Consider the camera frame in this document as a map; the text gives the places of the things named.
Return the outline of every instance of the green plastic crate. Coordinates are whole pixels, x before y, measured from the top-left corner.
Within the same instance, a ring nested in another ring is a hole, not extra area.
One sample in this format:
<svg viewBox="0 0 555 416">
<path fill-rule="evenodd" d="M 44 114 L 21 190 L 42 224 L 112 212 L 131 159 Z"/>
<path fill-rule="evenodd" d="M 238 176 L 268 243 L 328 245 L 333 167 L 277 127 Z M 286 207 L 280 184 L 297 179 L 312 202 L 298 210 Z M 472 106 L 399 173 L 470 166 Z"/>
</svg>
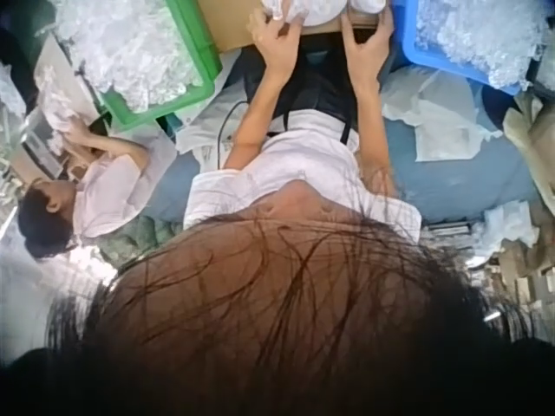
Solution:
<svg viewBox="0 0 555 416">
<path fill-rule="evenodd" d="M 102 95 L 102 99 L 108 111 L 123 130 L 173 113 L 214 94 L 214 80 L 221 71 L 222 64 L 197 0 L 166 0 L 166 4 L 172 12 L 183 43 L 199 70 L 203 85 L 201 87 L 191 86 L 183 96 L 166 104 L 149 108 L 144 113 L 133 113 L 121 95 L 115 91 L 108 91 Z"/>
</svg>

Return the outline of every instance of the white shirt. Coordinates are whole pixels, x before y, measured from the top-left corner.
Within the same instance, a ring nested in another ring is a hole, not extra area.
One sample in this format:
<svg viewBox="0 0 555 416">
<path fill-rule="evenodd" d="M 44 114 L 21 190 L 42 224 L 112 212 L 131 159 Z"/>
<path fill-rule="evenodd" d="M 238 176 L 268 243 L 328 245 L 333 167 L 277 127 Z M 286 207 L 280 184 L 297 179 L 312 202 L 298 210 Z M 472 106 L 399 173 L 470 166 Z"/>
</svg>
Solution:
<svg viewBox="0 0 555 416">
<path fill-rule="evenodd" d="M 206 172 L 193 180 L 184 228 L 216 215 L 241 211 L 292 180 L 301 179 L 323 197 L 388 224 L 417 242 L 421 214 L 399 199 L 368 192 L 354 156 L 358 134 L 351 130 L 345 146 L 340 142 L 343 128 L 340 120 L 316 110 L 291 112 L 289 129 L 267 140 L 262 152 L 243 170 Z M 274 120 L 270 131 L 283 131 L 283 119 Z"/>
<path fill-rule="evenodd" d="M 94 238 L 115 231 L 135 218 L 147 204 L 154 187 L 175 160 L 175 146 L 159 128 L 142 128 L 135 137 L 148 150 L 141 174 L 129 155 L 103 155 L 92 163 L 77 186 L 73 214 L 74 233 Z"/>
</svg>

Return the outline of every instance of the blue plastic crate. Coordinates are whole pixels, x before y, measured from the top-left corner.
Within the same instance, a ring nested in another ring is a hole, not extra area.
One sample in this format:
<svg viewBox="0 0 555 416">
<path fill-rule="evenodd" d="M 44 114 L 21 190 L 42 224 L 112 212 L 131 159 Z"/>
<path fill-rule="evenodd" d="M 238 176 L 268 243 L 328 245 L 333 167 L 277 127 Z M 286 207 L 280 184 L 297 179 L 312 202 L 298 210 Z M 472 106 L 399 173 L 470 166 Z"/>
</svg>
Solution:
<svg viewBox="0 0 555 416">
<path fill-rule="evenodd" d="M 418 13 L 418 0 L 394 0 L 395 37 L 402 43 L 405 56 L 413 63 L 425 67 L 437 68 L 450 74 L 462 75 L 466 78 L 489 85 L 487 75 L 470 64 L 461 64 L 449 61 L 449 58 L 439 47 L 429 46 L 421 49 L 416 45 L 416 15 Z M 520 85 L 514 84 L 502 88 L 510 95 L 520 91 Z"/>
</svg>

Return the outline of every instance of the plastic crate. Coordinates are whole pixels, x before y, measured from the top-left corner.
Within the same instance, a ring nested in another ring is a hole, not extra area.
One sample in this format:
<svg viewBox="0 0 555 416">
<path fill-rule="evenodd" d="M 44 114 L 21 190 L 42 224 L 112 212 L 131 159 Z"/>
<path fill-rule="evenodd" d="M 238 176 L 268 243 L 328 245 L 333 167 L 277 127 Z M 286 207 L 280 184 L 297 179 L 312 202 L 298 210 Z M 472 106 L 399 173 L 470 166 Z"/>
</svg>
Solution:
<svg viewBox="0 0 555 416">
<path fill-rule="evenodd" d="M 439 47 L 430 45 L 427 49 L 421 49 L 416 45 L 416 15 L 418 13 L 419 0 L 395 0 L 395 26 L 397 39 L 402 42 L 402 50 L 405 56 L 413 63 L 425 67 L 437 68 L 451 74 L 462 75 L 466 78 L 489 85 L 487 75 L 470 64 L 455 63 Z M 501 89 L 510 95 L 516 95 L 520 91 L 520 85 L 514 84 Z"/>
<path fill-rule="evenodd" d="M 190 87 L 184 95 L 175 100 L 149 108 L 143 113 L 132 112 L 120 94 L 108 91 L 102 95 L 102 100 L 114 116 L 119 128 L 123 130 L 173 113 L 214 94 L 214 80 L 221 71 L 222 65 L 197 0 L 166 0 L 166 4 L 172 12 L 173 20 L 183 38 L 184 47 L 189 51 L 203 84 L 200 87 Z"/>
</svg>

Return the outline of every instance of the blue fabric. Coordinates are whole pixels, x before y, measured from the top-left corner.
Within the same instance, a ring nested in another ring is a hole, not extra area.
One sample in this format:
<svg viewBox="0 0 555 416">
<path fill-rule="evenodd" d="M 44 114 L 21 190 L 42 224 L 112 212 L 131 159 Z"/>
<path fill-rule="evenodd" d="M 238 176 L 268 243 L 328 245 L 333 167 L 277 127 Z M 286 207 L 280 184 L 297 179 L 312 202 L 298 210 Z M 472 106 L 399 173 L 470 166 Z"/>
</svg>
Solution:
<svg viewBox="0 0 555 416">
<path fill-rule="evenodd" d="M 191 183 L 199 170 L 193 153 L 179 155 L 154 189 L 142 214 L 162 221 L 182 222 Z"/>
<path fill-rule="evenodd" d="M 398 56 L 395 67 L 406 64 Z M 479 123 L 494 130 L 481 102 L 481 85 L 471 82 Z M 483 211 L 539 194 L 518 149 L 505 137 L 482 144 L 470 160 L 416 162 L 415 130 L 402 121 L 385 120 L 395 180 L 403 199 L 416 206 L 425 223 L 475 220 Z M 182 221 L 191 182 L 199 164 L 191 153 L 180 155 L 154 190 L 144 213 L 156 219 Z"/>
</svg>

